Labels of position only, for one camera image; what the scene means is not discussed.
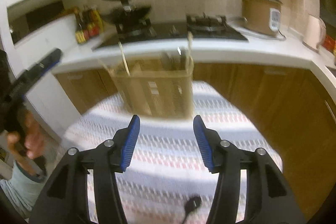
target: wooden cabinet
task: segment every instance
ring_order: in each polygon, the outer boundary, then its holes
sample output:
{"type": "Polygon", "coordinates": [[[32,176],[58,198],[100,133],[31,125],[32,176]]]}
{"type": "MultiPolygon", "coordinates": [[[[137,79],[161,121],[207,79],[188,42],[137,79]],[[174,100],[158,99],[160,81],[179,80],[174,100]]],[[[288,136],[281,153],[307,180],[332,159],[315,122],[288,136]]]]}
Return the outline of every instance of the wooden cabinet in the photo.
{"type": "Polygon", "coordinates": [[[109,74],[102,69],[60,73],[55,77],[81,114],[117,91],[109,74]]]}
{"type": "Polygon", "coordinates": [[[304,69],[196,64],[211,84],[254,123],[283,160],[283,172],[307,219],[336,183],[336,105],[304,69]]]}

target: kitchen counter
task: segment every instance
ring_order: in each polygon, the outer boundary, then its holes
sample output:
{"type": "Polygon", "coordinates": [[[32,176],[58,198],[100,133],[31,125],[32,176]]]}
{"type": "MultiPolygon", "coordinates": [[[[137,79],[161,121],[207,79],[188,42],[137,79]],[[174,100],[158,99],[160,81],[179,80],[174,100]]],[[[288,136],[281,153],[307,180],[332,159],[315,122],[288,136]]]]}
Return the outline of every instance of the kitchen counter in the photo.
{"type": "MultiPolygon", "coordinates": [[[[305,68],[319,79],[333,101],[336,103],[336,77],[326,68],[336,68],[329,52],[322,49],[317,54],[305,47],[300,40],[289,32],[283,33],[287,40],[265,40],[246,36],[249,43],[225,39],[202,39],[193,41],[192,57],[195,62],[212,63],[249,63],[305,68]]],[[[103,37],[97,37],[87,44],[76,46],[67,51],[53,74],[100,68],[101,60],[106,65],[120,62],[118,46],[96,49],[103,43],[103,37]]],[[[188,47],[186,39],[162,39],[150,42],[134,42],[123,45],[126,58],[136,55],[155,55],[162,51],[176,52],[177,47],[188,47]]]]}

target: wooden stick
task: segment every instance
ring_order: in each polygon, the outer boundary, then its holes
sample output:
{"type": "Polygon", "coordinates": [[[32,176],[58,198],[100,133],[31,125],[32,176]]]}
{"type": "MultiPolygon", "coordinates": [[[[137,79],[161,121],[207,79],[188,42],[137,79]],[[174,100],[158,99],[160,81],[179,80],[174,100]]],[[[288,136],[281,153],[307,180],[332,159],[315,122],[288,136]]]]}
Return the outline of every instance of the wooden stick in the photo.
{"type": "Polygon", "coordinates": [[[118,42],[118,44],[119,44],[119,48],[120,48],[120,51],[121,51],[121,55],[123,57],[123,61],[124,61],[124,65],[125,65],[125,69],[126,69],[127,75],[130,76],[129,70],[128,70],[128,66],[127,66],[127,63],[126,63],[126,58],[125,58],[125,55],[124,55],[123,46],[122,46],[122,44],[121,44],[120,41],[118,42]]]}
{"type": "Polygon", "coordinates": [[[104,62],[103,62],[102,60],[100,60],[100,59],[97,59],[97,60],[98,60],[98,63],[99,63],[100,65],[102,65],[102,67],[103,67],[105,70],[107,70],[108,73],[110,73],[110,70],[109,70],[109,68],[107,67],[107,65],[105,65],[104,62]]]}
{"type": "Polygon", "coordinates": [[[191,46],[193,43],[194,36],[193,34],[189,31],[188,32],[188,51],[185,57],[185,69],[188,70],[189,67],[189,61],[190,61],[190,53],[191,53],[191,46]]]}

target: black cable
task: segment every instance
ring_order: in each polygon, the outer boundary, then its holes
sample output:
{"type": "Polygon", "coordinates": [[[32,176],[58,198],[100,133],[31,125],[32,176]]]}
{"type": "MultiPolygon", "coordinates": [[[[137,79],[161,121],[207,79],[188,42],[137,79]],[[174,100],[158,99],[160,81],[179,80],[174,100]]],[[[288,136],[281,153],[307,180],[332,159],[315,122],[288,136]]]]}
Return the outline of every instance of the black cable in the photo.
{"type": "Polygon", "coordinates": [[[278,32],[279,32],[279,34],[281,34],[282,37],[284,38],[284,39],[281,39],[280,41],[285,41],[285,40],[287,40],[287,38],[280,32],[280,30],[278,30],[278,32]]]}
{"type": "Polygon", "coordinates": [[[181,224],[185,224],[188,216],[197,211],[199,207],[202,205],[202,199],[200,196],[196,195],[188,199],[188,201],[184,204],[185,217],[181,224]]]}

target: person's arm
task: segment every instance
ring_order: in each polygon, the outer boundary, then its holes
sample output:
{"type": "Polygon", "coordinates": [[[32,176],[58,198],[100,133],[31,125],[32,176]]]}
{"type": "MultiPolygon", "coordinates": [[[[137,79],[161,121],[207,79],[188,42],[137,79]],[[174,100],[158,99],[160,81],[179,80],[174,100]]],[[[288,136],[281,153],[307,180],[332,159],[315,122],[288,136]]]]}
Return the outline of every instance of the person's arm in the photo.
{"type": "Polygon", "coordinates": [[[29,162],[15,149],[14,144],[20,139],[17,132],[8,133],[7,145],[13,154],[15,162],[12,178],[0,180],[0,186],[16,211],[24,218],[29,218],[31,210],[46,181],[45,159],[42,155],[44,138],[39,130],[39,125],[31,113],[26,115],[25,124],[27,135],[25,146],[28,149],[27,156],[43,169],[44,174],[38,176],[29,162]]]}

